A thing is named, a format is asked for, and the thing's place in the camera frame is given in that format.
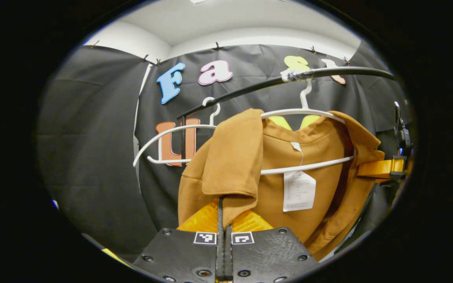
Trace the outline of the black backdrop cloth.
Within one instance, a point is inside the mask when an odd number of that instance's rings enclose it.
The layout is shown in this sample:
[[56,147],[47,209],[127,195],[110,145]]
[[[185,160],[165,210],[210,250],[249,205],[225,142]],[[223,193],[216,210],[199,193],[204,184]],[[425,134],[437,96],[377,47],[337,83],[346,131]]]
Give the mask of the black backdrop cloth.
[[81,46],[48,85],[37,128],[46,188],[83,233],[128,261],[158,230],[178,226],[180,164],[133,167],[139,147],[203,101],[279,76],[284,58],[324,68],[345,60],[290,46],[248,44],[151,63],[104,46]]

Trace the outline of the black clothes rack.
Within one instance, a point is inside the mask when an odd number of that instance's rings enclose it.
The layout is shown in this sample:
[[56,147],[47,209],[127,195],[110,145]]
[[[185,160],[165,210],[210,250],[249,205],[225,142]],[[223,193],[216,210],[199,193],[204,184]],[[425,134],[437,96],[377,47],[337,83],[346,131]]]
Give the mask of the black clothes rack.
[[[322,77],[373,75],[393,79],[389,72],[366,67],[322,69],[324,69],[320,71]],[[282,75],[280,78],[269,79],[207,101],[206,105],[192,108],[185,112],[185,115],[279,84],[284,84]],[[269,118],[261,118],[265,112],[258,108],[248,108],[216,124],[213,135],[190,160],[186,172],[203,167],[204,173],[210,173],[214,169],[232,169],[234,173],[254,173],[259,177],[262,170],[342,159],[352,156],[354,152],[356,156],[352,162],[372,162],[384,157],[383,152],[376,150],[379,140],[346,114],[334,110],[327,111],[344,120],[345,124],[319,116],[314,124],[309,124],[298,131],[291,131],[279,127]],[[323,168],[339,172],[342,164]]]

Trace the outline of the white clothes hanger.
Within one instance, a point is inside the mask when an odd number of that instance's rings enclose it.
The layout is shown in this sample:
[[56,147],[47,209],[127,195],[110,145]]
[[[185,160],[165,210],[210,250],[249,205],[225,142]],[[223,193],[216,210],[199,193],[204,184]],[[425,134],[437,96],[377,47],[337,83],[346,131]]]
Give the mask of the white clothes hanger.
[[[311,114],[311,115],[324,116],[326,118],[330,118],[330,119],[333,119],[333,120],[336,120],[338,122],[345,124],[344,120],[336,117],[335,115],[332,115],[331,113],[309,108],[309,104],[307,102],[307,95],[309,93],[311,93],[311,90],[312,90],[311,81],[314,78],[322,76],[322,73],[320,71],[324,71],[324,69],[305,70],[305,71],[296,71],[296,70],[284,71],[282,74],[282,80],[284,83],[295,82],[295,81],[302,81],[302,82],[306,83],[306,87],[300,92],[301,108],[291,108],[291,109],[282,109],[282,110],[275,110],[275,111],[271,111],[271,112],[265,112],[261,115],[261,118],[266,119],[266,118],[269,118],[272,116],[277,116],[277,115]],[[356,156],[356,152],[354,152],[354,154],[352,156],[347,156],[342,159],[336,159],[336,160],[309,164],[309,165],[299,165],[299,166],[294,166],[294,167],[262,170],[261,175],[262,176],[276,175],[276,174],[284,174],[284,173],[295,172],[295,171],[306,171],[306,170],[311,170],[311,169],[318,169],[318,168],[326,167],[329,165],[336,165],[336,164],[344,163],[347,161],[351,161],[355,158],[355,156]]]
[[133,167],[135,168],[139,164],[140,158],[143,156],[143,152],[146,151],[150,145],[157,144],[157,158],[154,159],[150,156],[150,153],[147,154],[146,159],[153,164],[166,164],[171,166],[181,166],[182,163],[189,163],[191,159],[183,159],[183,154],[174,153],[172,150],[172,133],[178,132],[184,134],[185,142],[190,140],[191,145],[181,147],[184,149],[185,154],[190,154],[193,156],[197,150],[197,129],[215,129],[216,125],[214,123],[214,118],[219,115],[221,111],[221,106],[215,104],[216,108],[209,116],[209,122],[202,124],[199,119],[187,119],[187,125],[178,125],[174,122],[166,121],[159,123],[156,126],[156,135],[152,137],[148,142],[146,142],[140,150],[135,155],[133,161]]

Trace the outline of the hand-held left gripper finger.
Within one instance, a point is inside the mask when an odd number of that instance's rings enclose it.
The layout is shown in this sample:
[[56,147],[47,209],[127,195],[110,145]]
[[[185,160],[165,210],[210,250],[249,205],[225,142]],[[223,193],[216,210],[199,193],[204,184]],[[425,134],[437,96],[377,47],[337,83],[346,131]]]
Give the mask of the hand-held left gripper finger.
[[134,262],[101,251],[138,272],[171,283],[216,283],[224,249],[223,197],[200,208],[177,229],[162,229]]
[[232,283],[286,283],[318,265],[289,227],[272,227],[253,211],[228,228],[225,262]]

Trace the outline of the brown shirt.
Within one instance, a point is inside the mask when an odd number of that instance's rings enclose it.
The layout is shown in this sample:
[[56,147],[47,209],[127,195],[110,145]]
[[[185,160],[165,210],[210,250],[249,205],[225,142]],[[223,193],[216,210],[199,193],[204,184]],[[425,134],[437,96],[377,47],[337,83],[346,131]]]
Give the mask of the brown shirt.
[[[212,208],[223,200],[223,227],[256,213],[271,227],[288,227],[315,260],[347,237],[365,206],[374,179],[358,176],[360,165],[382,161],[380,140],[350,116],[336,111],[299,130],[262,119],[248,109],[221,122],[184,170],[178,196],[180,230],[216,232]],[[311,208],[284,212],[284,180],[262,170],[311,165],[352,156],[351,161],[297,173],[310,182]],[[203,215],[199,211],[210,206]]]

